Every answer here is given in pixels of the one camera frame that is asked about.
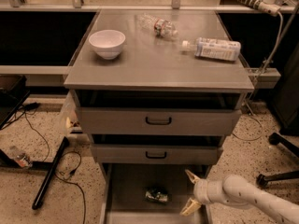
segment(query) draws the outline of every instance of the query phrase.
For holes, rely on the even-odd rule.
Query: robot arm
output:
[[[277,223],[299,224],[299,206],[257,189],[239,175],[228,175],[222,181],[201,179],[189,170],[186,174],[194,184],[195,200],[189,200],[181,211],[187,216],[201,204],[221,203],[234,208],[259,208]]]

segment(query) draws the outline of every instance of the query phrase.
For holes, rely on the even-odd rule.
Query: desk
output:
[[[138,28],[137,15],[144,12],[172,21],[179,39]],[[220,158],[254,89],[242,62],[197,59],[179,50],[182,40],[198,36],[228,39],[211,11],[101,10],[91,27],[88,36],[104,29],[126,35],[122,54],[112,61],[98,57],[86,39],[64,83],[107,181],[100,223],[139,217],[155,223],[161,213],[163,223],[194,222],[178,215],[192,193],[184,169],[206,177]],[[145,203],[143,189],[152,183],[171,190],[174,201],[167,207]],[[196,222],[208,222],[208,211],[195,215]]]

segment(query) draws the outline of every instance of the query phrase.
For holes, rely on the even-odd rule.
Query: label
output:
[[[221,49],[215,47],[213,48],[210,46],[203,46],[200,56],[231,61],[235,57],[235,52],[230,49]]]
[[[30,162],[30,158],[27,155],[23,155],[21,158],[18,157],[14,161],[18,163],[21,168],[27,168],[32,166],[32,163]]]
[[[235,61],[240,53],[239,42],[199,37],[195,56]]]
[[[156,35],[162,35],[162,31],[165,25],[165,20],[159,19],[156,21],[155,25],[154,25],[154,30]]]

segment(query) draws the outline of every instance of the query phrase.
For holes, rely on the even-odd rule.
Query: chair leg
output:
[[[292,152],[294,155],[296,155],[299,158],[299,147],[295,146],[285,138],[281,137],[277,133],[272,133],[269,136],[269,143],[271,145],[277,145],[281,143],[284,147],[286,147],[290,152]]]
[[[279,134],[272,133],[269,136],[268,140],[269,140],[269,143],[274,146],[281,143],[284,147],[286,147],[290,152],[292,152],[294,155],[296,155],[299,158],[299,147],[295,146],[294,144],[292,144],[291,142],[289,142],[288,140],[286,140]],[[262,175],[262,174],[260,174],[256,179],[256,183],[261,188],[264,188],[265,186],[267,186],[268,182],[287,180],[287,179],[295,179],[295,178],[299,178],[299,171],[278,174],[278,175]]]
[[[256,183],[261,188],[264,188],[267,186],[268,182],[281,181],[281,180],[287,180],[287,179],[295,179],[295,178],[299,178],[299,171],[288,172],[288,173],[278,174],[278,175],[262,175],[262,174],[260,174],[256,178]]]

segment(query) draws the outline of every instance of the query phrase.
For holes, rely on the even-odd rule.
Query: white bowl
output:
[[[115,30],[102,30],[89,38],[94,52],[106,60],[112,60],[122,52],[124,41],[125,35]]]

